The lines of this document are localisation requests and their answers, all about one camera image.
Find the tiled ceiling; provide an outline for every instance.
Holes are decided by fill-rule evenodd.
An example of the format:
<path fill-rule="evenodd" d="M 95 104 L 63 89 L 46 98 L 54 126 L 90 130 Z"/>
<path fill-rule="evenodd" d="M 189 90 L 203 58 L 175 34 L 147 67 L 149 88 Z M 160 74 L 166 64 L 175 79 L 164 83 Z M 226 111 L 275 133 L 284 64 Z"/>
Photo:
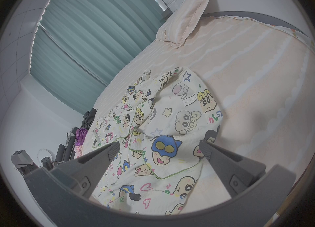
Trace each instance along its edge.
<path fill-rule="evenodd" d="M 22 0 L 0 39 L 0 124 L 29 72 L 31 45 L 49 0 Z"/>

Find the cartoon print pajama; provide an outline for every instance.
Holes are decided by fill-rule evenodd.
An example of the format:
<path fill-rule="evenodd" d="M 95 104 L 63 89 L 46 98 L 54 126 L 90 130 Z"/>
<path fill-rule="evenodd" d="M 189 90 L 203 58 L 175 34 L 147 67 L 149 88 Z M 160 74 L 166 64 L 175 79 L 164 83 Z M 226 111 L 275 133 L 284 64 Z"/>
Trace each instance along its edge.
<path fill-rule="evenodd" d="M 199 178 L 199 140 L 215 141 L 222 112 L 190 69 L 150 75 L 146 70 L 121 103 L 97 119 L 92 149 L 119 141 L 120 152 L 93 196 L 120 211 L 175 215 Z"/>

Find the mattress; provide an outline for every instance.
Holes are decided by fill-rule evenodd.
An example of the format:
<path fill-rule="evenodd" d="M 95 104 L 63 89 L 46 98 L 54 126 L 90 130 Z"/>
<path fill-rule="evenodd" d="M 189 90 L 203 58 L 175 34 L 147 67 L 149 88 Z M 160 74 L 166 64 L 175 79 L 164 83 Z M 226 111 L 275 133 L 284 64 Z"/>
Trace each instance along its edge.
<path fill-rule="evenodd" d="M 152 77 L 189 67 L 208 86 L 223 111 L 215 143 L 266 164 L 304 172 L 315 152 L 314 43 L 289 28 L 236 16 L 202 17 L 185 44 L 173 48 L 153 41 L 124 67 L 98 97 L 96 118 L 120 103 L 145 69 Z M 92 129 L 82 146 L 90 152 Z M 182 213 L 230 199 L 207 161 Z"/>

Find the pillow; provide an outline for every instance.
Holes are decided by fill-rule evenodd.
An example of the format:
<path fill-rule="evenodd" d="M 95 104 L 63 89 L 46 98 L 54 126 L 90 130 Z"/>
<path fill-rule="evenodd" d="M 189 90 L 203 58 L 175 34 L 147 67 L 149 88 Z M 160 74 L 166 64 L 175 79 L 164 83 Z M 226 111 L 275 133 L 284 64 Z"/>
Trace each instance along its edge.
<path fill-rule="evenodd" d="M 209 0 L 184 0 L 157 31 L 157 40 L 165 41 L 172 47 L 182 46 L 186 38 L 195 29 L 208 5 Z"/>

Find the teal curtain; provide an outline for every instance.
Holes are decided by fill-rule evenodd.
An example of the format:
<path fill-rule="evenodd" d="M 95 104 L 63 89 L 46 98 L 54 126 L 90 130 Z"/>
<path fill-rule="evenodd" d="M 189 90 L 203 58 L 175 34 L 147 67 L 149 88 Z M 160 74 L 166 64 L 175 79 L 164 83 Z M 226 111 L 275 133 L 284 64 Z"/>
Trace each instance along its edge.
<path fill-rule="evenodd" d="M 83 114 L 155 39 L 162 13 L 155 0 L 51 0 L 34 39 L 31 74 Z"/>

